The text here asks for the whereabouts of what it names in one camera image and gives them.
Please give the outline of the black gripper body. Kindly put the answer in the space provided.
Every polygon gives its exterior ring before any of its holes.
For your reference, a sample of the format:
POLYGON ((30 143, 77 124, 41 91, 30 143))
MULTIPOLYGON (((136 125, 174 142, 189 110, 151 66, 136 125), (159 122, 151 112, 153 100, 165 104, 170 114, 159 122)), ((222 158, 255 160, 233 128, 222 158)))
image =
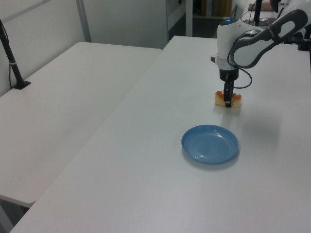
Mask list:
POLYGON ((219 69, 219 75, 222 81, 233 82, 238 79, 239 70, 238 69, 232 69, 232 70, 219 69))

